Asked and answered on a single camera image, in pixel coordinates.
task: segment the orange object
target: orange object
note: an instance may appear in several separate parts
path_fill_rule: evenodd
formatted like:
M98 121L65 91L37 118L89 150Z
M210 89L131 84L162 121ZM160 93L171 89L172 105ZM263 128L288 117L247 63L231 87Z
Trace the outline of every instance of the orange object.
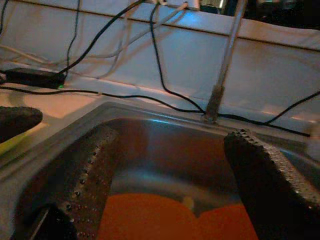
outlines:
M204 240L258 240L242 204L204 212L198 221Z
M108 198L98 240L202 240L198 220L181 203L142 193Z

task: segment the yellow-green object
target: yellow-green object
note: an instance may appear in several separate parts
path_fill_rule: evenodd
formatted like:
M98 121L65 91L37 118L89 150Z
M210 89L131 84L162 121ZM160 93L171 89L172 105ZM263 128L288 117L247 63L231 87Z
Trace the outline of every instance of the yellow-green object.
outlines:
M10 138L9 140L0 143L0 155L8 152L10 149L18 145L26 137L26 132Z

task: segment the white wall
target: white wall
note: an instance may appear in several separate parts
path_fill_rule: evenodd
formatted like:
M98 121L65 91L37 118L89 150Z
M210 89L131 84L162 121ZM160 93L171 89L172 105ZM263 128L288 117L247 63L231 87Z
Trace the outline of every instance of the white wall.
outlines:
M75 8L77 4L76 0L34 0L33 2L62 4L68 8ZM118 6L118 2L101 0L92 4L92 1L83 0L83 8L89 12L114 14L117 8L121 7ZM107 7L97 7L99 4L105 4ZM131 36L149 27L147 22L141 22L141 20L148 19L151 9L150 4L144 4L134 13L133 18L140 21L130 21ZM160 12L161 17L169 11L171 9L163 7ZM7 7L5 28L0 37L0 43L35 53L52 61L59 60L66 55L73 35L74 19L75 12L71 10L12 0ZM82 13L79 36L73 46L72 54L82 53L93 36L110 19L106 15ZM205 23L204 19L209 22L212 19L220 19L221 24L214 26L203 24L202 27L202 23ZM188 11L174 23L179 28L163 26L156 31L168 87L193 97L204 108L212 86L218 78L227 42L225 33L230 29L230 20L232 19L226 16ZM121 28L122 20L115 22L99 39L92 53L109 53L115 50ZM314 30L294 31L286 27L261 25L255 21L245 20L240 32L243 38L236 43L232 64L227 75L221 111L260 121L268 120L290 104L319 90L319 34L320 32ZM257 41L261 38L264 38L266 42ZM0 54L6 57L11 56L11 53L1 49ZM108 60L101 64L85 63L77 66L75 70L90 76L98 76L108 70L111 62ZM107 80L144 87L143 91L149 89L150 95L153 94L152 92L163 92L150 34L132 44L121 55L116 71ZM67 85L99 89L110 93L110 87L106 82L80 79L75 75L68 79ZM120 88L113 88L112 93L122 94L123 91ZM189 106L168 95L164 95L162 99L178 106ZM320 119L319 97L295 108L279 119L276 124L304 131L311 122L317 119Z

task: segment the power adapter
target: power adapter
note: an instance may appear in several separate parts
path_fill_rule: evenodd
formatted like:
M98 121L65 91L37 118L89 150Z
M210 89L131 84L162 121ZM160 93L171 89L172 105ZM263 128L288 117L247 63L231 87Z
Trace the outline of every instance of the power adapter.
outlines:
M66 76L61 73L30 68L14 68L4 71L5 83L23 84L34 87L58 89L65 84Z

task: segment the metal rod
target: metal rod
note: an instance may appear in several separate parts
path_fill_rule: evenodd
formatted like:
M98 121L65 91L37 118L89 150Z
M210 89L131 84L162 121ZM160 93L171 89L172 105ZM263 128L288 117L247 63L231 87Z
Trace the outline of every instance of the metal rod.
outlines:
M225 48L223 62L220 69L220 74L216 85L214 85L208 105L206 106L205 118L210 122L215 122L218 117L218 111L225 90L226 75L232 60L235 42L241 25L241 20L244 16L248 0L239 0L236 5L234 20L228 42Z

